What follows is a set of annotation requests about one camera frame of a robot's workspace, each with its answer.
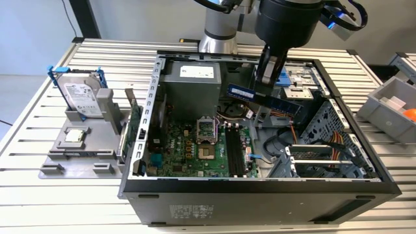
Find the motherboard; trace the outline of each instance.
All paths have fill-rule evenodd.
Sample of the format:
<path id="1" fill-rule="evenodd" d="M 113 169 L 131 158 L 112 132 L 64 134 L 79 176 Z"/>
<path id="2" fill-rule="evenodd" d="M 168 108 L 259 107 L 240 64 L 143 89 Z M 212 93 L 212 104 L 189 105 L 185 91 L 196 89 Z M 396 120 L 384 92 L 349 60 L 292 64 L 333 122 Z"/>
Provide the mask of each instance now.
<path id="1" fill-rule="evenodd" d="M 249 130 L 243 127 L 209 122 L 171 122 L 161 154 L 151 156 L 148 174 L 159 177 L 257 177 L 256 165 L 251 160 L 252 142 Z M 228 138 L 232 132 L 237 139 Z M 213 137 L 203 141 L 199 136 Z"/>

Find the ram slot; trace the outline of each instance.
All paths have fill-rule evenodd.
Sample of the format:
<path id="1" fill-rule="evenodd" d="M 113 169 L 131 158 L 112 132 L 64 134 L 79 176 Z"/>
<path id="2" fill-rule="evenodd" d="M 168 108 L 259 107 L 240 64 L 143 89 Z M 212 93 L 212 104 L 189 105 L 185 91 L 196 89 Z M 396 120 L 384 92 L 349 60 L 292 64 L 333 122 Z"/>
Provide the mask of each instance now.
<path id="1" fill-rule="evenodd" d="M 244 155 L 240 143 L 239 130 L 235 128 L 225 129 L 228 170 L 231 177 L 243 177 L 244 173 Z"/>

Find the blue led light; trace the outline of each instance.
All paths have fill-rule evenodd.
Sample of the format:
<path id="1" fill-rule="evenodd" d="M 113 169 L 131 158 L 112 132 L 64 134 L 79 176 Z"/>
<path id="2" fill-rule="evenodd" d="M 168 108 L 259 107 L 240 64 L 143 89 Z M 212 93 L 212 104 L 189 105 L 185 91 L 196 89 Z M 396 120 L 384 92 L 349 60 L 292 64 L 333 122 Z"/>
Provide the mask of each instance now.
<path id="1" fill-rule="evenodd" d="M 335 25 L 336 25 L 336 23 L 332 22 L 332 23 L 328 25 L 328 28 L 332 29 Z"/>
<path id="2" fill-rule="evenodd" d="M 344 15 L 344 13 L 340 11 L 340 12 L 337 13 L 337 17 L 341 18 L 343 15 Z M 335 25 L 336 25 L 335 22 L 329 23 L 328 29 L 332 29 Z"/>

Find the floor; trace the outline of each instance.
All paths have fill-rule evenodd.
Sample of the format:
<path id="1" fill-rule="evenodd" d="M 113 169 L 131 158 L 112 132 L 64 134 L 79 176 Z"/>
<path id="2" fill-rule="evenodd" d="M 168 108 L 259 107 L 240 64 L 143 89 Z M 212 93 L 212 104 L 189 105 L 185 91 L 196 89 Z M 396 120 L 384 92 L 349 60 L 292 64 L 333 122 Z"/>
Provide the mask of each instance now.
<path id="1" fill-rule="evenodd" d="M 45 78 L 45 75 L 0 75 L 0 120 L 13 124 Z M 9 127 L 0 122 L 0 140 Z"/>

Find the green circuit board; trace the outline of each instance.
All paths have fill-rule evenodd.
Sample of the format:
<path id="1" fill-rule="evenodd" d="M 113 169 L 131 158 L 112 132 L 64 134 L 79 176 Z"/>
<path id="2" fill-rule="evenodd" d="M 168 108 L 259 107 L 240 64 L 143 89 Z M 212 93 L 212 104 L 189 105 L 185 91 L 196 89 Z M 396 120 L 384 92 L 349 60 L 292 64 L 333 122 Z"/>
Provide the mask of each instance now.
<path id="1" fill-rule="evenodd" d="M 249 132 L 241 129 L 241 137 L 248 137 Z M 196 143 L 196 123 L 172 122 L 169 124 L 167 144 L 163 153 L 161 168 L 157 169 L 160 177 L 229 177 L 228 157 L 225 144 L 225 129 L 219 126 L 217 142 L 215 145 L 199 145 Z M 199 150 L 213 149 L 213 158 L 200 159 Z M 247 177 L 257 177 L 256 166 L 247 173 Z"/>

